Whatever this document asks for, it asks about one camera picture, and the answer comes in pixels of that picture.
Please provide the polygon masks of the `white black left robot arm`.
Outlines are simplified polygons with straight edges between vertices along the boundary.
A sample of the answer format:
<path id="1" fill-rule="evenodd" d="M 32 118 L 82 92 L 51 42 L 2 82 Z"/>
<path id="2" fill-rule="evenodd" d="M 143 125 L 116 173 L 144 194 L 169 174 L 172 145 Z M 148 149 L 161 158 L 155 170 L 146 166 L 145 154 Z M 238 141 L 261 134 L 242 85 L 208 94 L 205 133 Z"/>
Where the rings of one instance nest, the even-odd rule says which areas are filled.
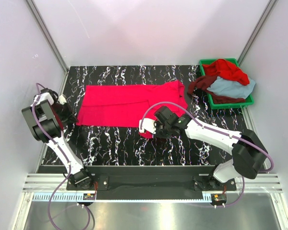
<path id="1" fill-rule="evenodd" d="M 64 137 L 64 123 L 77 123 L 64 95 L 49 89 L 37 89 L 33 103 L 22 109 L 22 115 L 33 137 L 51 148 L 67 170 L 68 183 L 83 190 L 93 185 L 93 177 Z"/>

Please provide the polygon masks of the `pink t shirt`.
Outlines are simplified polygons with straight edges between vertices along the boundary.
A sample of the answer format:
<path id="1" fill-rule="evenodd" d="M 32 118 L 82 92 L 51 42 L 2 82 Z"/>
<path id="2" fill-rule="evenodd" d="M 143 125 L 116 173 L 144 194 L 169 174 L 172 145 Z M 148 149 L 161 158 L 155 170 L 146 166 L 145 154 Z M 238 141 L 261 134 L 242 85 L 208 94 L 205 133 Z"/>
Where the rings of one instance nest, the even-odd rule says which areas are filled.
<path id="1" fill-rule="evenodd" d="M 163 105 L 181 116 L 188 107 L 184 90 L 179 80 L 162 85 L 88 85 L 77 125 L 137 128 L 142 117 L 155 119 Z"/>

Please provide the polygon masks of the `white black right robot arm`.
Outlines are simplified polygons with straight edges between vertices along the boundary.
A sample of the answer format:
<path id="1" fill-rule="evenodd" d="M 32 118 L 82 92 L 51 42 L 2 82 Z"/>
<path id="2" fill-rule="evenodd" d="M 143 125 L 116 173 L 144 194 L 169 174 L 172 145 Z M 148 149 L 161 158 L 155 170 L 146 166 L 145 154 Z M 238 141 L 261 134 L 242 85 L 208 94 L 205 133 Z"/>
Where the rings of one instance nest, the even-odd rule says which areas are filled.
<path id="1" fill-rule="evenodd" d="M 231 160 L 217 164 L 207 176 L 196 176 L 196 189 L 221 190 L 236 177 L 255 179 L 267 158 L 267 151 L 258 136 L 247 129 L 245 132 L 218 128 L 185 113 L 178 116 L 168 107 L 155 112 L 154 123 L 157 137 L 170 138 L 184 134 L 189 139 L 200 140 L 227 153 Z"/>

